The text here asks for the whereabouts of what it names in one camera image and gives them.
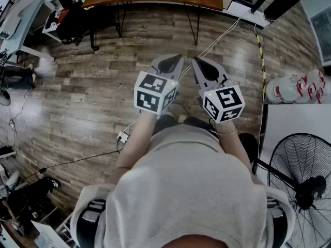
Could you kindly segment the black bag pile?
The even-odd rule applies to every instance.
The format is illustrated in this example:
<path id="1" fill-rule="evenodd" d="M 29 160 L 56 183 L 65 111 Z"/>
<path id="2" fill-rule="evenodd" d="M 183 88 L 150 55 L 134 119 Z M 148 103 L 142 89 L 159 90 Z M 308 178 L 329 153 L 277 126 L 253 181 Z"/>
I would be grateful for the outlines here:
<path id="1" fill-rule="evenodd" d="M 19 216 L 19 222 L 25 231 L 31 231 L 31 220 L 40 218 L 42 208 L 46 208 L 50 202 L 47 194 L 60 187 L 61 183 L 57 179 L 43 177 L 24 188 L 10 190 L 6 201 L 15 217 Z"/>

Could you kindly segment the grey shirt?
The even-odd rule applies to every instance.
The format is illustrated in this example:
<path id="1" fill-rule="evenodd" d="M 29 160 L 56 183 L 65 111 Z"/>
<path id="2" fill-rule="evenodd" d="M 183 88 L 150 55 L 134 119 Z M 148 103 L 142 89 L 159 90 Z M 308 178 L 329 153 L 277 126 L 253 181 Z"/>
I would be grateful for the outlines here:
<path id="1" fill-rule="evenodd" d="M 80 248 L 162 248 L 183 235 L 274 248 L 294 223 L 285 192 L 256 184 L 207 131 L 177 125 L 157 133 L 116 185 L 84 187 L 70 229 Z"/>

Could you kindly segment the white platform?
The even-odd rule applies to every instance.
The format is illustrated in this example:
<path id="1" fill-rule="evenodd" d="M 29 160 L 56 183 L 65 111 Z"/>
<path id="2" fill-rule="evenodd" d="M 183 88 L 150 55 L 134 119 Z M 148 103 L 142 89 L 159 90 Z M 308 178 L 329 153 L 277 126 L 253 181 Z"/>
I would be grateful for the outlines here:
<path id="1" fill-rule="evenodd" d="M 241 17 L 250 23 L 257 24 L 258 26 L 265 28 L 270 25 L 271 22 L 265 19 L 264 13 L 256 11 L 254 13 L 250 12 L 251 8 L 239 4 L 237 2 L 232 2 L 226 12 L 235 17 Z"/>

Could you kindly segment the black trousers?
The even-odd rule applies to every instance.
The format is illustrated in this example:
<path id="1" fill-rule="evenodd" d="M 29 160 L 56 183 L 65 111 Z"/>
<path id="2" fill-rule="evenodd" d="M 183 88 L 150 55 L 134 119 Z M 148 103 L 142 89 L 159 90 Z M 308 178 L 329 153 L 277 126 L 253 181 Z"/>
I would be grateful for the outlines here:
<path id="1" fill-rule="evenodd" d="M 182 124 L 204 129 L 204 130 L 208 131 L 210 134 L 212 134 L 214 137 L 217 137 L 217 133 L 212 128 L 212 126 L 209 123 L 206 123 L 205 121 L 200 120 L 197 117 L 189 116 L 184 119 Z M 176 125 L 180 125 L 180 123 L 177 122 L 173 116 L 168 115 L 168 114 L 161 115 L 160 118 L 156 121 L 153 135 L 157 134 L 158 132 L 160 132 L 166 128 L 170 128 L 170 127 L 173 127 Z"/>

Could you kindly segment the white flat panel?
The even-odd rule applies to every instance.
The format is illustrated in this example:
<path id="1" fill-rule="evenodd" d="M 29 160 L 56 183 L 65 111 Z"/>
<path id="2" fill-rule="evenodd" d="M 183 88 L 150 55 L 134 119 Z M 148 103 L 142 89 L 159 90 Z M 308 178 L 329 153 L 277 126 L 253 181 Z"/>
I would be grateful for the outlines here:
<path id="1" fill-rule="evenodd" d="M 269 105 L 259 171 L 266 185 L 295 191 L 323 177 L 331 192 L 331 104 Z"/>

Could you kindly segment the large clear water bottle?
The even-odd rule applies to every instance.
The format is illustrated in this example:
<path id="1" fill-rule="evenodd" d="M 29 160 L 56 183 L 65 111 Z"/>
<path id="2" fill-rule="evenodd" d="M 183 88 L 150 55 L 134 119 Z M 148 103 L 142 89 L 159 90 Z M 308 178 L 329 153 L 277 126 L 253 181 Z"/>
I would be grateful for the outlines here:
<path id="1" fill-rule="evenodd" d="M 266 85 L 266 97 L 274 104 L 293 103 L 303 97 L 306 88 L 307 79 L 303 76 L 278 77 Z"/>
<path id="2" fill-rule="evenodd" d="M 322 72 L 318 69 L 309 71 L 307 73 L 307 83 L 311 94 L 318 91 L 320 88 L 324 89 L 325 79 Z"/>
<path id="3" fill-rule="evenodd" d="M 324 87 L 317 88 L 315 84 L 308 87 L 309 100 L 312 104 L 331 104 L 331 83 L 326 82 Z"/>

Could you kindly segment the yellow black striped tape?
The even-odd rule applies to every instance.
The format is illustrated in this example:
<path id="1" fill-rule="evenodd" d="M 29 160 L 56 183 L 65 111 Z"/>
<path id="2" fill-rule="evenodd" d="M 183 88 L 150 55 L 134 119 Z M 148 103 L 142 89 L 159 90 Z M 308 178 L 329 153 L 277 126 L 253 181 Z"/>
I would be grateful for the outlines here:
<path id="1" fill-rule="evenodd" d="M 260 59 L 261 59 L 261 68 L 262 68 L 262 96 L 263 96 L 263 100 L 266 98 L 266 71 L 265 71 L 265 61 L 264 61 L 264 56 L 263 56 L 263 49 L 262 49 L 262 45 L 260 42 L 260 38 L 259 35 L 255 32 L 255 37 L 257 39 L 258 42 L 258 47 L 259 47 L 259 53 L 260 53 Z"/>

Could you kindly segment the black office chair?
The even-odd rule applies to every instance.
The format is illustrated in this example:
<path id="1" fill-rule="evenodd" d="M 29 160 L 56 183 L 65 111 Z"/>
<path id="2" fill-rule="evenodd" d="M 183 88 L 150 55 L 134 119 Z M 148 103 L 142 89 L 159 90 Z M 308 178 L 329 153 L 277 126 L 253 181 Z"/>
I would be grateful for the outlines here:
<path id="1" fill-rule="evenodd" d="M 78 45 L 83 35 L 89 32 L 90 43 L 93 51 L 98 51 L 99 46 L 94 44 L 94 31 L 96 29 L 96 13 L 91 9 L 85 10 L 82 7 L 69 8 L 69 13 L 57 26 L 58 38 L 64 45 L 75 43 Z"/>

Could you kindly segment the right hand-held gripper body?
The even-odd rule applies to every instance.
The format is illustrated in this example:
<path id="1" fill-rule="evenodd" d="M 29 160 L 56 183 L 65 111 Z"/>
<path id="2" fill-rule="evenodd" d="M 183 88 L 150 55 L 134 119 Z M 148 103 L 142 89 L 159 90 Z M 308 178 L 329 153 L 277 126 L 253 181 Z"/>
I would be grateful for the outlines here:
<path id="1" fill-rule="evenodd" d="M 238 118 L 245 107 L 239 86 L 234 85 L 230 79 L 201 91 L 202 108 L 215 123 Z"/>

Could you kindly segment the white cabinet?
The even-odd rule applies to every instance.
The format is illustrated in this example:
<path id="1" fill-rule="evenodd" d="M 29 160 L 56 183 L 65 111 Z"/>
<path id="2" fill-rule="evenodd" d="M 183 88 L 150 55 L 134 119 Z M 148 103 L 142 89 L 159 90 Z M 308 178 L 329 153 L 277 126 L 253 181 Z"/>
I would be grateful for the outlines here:
<path id="1" fill-rule="evenodd" d="M 323 67 L 331 67 L 331 0 L 301 0 L 312 26 Z"/>

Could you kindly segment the black floor fan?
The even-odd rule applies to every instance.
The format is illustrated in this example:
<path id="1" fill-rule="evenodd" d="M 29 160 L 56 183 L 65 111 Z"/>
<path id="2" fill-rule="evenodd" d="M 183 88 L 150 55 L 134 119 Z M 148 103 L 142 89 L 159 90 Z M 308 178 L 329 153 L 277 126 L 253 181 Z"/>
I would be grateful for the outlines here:
<path id="1" fill-rule="evenodd" d="M 283 138 L 265 163 L 267 184 L 286 192 L 295 212 L 288 248 L 331 247 L 331 143 L 308 133 Z"/>

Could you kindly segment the person's left forearm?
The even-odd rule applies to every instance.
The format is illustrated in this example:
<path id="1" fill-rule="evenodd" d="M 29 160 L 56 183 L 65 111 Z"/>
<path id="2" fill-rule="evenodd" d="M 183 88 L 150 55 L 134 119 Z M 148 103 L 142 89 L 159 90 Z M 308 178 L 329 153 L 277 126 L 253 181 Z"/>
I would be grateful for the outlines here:
<path id="1" fill-rule="evenodd" d="M 120 178 L 147 153 L 156 121 L 156 114 L 147 111 L 140 114 L 128 141 L 117 158 L 114 172 L 105 180 L 105 183 L 116 185 Z"/>

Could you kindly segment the person's right forearm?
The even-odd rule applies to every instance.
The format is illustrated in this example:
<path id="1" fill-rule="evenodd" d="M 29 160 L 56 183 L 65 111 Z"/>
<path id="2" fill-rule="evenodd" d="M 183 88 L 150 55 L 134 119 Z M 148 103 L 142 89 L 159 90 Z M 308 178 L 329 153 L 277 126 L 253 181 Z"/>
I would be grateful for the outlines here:
<path id="1" fill-rule="evenodd" d="M 250 174 L 253 175 L 249 157 L 239 139 L 233 121 L 229 120 L 223 123 L 217 123 L 216 131 L 218 133 L 219 143 L 224 152 L 238 158 L 249 169 Z"/>

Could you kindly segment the white desk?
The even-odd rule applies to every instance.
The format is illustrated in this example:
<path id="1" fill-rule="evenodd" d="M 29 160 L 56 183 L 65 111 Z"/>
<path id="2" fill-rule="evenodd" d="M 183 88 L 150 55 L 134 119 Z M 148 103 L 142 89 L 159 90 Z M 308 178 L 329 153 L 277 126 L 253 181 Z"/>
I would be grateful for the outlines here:
<path id="1" fill-rule="evenodd" d="M 21 12 L 21 21 L 19 22 L 16 31 L 9 39 L 3 41 L 0 52 L 5 51 L 10 55 L 17 51 L 22 51 L 49 61 L 55 60 L 54 57 L 47 53 L 39 52 L 23 45 L 31 24 L 42 4 L 43 0 L 35 0 Z"/>

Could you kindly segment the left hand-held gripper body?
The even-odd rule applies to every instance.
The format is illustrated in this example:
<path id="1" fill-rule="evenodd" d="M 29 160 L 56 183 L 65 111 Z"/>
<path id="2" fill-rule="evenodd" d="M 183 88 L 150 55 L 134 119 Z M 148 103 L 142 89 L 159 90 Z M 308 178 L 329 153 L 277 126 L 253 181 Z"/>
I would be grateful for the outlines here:
<path id="1" fill-rule="evenodd" d="M 134 86 L 134 107 L 161 114 L 175 99 L 178 81 L 141 71 Z"/>

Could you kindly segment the red flat item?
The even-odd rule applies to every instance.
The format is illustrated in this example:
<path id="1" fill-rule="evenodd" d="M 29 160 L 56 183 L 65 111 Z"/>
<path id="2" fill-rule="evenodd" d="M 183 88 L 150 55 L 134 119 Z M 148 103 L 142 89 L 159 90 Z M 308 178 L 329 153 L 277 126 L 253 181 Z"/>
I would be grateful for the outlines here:
<path id="1" fill-rule="evenodd" d="M 60 12 L 59 15 L 57 17 L 57 25 L 60 25 L 61 22 L 63 21 L 63 19 L 66 17 L 66 15 L 69 13 L 69 8 L 63 8 Z"/>

